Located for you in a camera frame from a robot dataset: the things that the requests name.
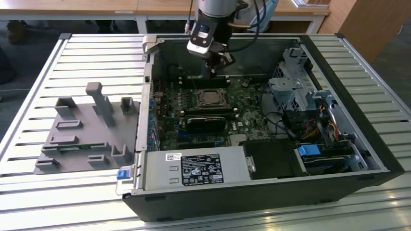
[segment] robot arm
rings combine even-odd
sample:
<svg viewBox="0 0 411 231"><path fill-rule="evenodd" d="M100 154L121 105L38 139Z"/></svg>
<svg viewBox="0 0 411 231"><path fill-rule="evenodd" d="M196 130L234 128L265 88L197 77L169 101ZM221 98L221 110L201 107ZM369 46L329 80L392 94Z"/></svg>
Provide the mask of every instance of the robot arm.
<svg viewBox="0 0 411 231"><path fill-rule="evenodd" d="M252 27L264 28L264 24L268 24L277 0L260 1L262 6L261 19L258 18L260 10L257 10L256 0L252 0L249 5L241 0L197 0L198 17L190 31L186 49L190 54L205 60L204 78L214 77L216 71L234 62L226 47L232 29L234 27L245 29ZM256 22L250 18L252 24L237 25L233 23L236 14L238 10L246 7L256 9Z"/></svg>

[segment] desk leg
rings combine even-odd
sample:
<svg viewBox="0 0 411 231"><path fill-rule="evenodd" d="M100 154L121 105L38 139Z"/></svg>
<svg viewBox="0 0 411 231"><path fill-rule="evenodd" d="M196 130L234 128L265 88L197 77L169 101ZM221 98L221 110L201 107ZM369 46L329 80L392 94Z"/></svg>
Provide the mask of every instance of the desk leg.
<svg viewBox="0 0 411 231"><path fill-rule="evenodd" d="M314 16L313 20L309 23L306 34L316 34L318 32L324 18L325 18L324 15Z"/></svg>
<svg viewBox="0 0 411 231"><path fill-rule="evenodd" d="M145 21L146 21L146 16L145 15L136 15L138 34L146 34Z"/></svg>

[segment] blue plastic tab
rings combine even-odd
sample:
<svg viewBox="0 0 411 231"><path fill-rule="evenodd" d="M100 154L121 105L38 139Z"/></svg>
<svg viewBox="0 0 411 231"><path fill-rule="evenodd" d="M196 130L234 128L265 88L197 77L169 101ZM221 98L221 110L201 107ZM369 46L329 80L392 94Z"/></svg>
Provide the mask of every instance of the blue plastic tab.
<svg viewBox="0 0 411 231"><path fill-rule="evenodd" d="M300 153L300 156L309 156L309 155L320 155L320 149L314 144L309 145L301 145L301 147L297 148L297 152Z"/></svg>
<svg viewBox="0 0 411 231"><path fill-rule="evenodd" d="M121 169L117 171L117 180L125 180L130 178L130 170L129 169Z"/></svg>

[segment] power supply label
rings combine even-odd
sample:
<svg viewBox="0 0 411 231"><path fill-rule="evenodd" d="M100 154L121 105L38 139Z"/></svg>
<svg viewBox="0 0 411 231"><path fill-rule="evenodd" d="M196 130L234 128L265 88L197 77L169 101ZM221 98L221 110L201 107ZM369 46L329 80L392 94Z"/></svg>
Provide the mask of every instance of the power supply label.
<svg viewBox="0 0 411 231"><path fill-rule="evenodd" d="M224 182L220 154L181 156L184 186Z"/></svg>

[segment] aluminum table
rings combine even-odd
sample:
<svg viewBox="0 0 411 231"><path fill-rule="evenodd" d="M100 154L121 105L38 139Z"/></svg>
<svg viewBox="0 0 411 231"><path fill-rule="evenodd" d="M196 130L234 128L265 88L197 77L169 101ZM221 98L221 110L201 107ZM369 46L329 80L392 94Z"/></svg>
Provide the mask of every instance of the aluminum table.
<svg viewBox="0 0 411 231"><path fill-rule="evenodd" d="M392 181L333 203L144 223L116 195L116 170L33 175L57 97L90 103L85 85L98 81L110 102L124 96L138 101L142 36L72 35L57 41L0 144L0 230L328 231L411 226L411 111L346 40L333 35L309 37L406 171Z"/></svg>

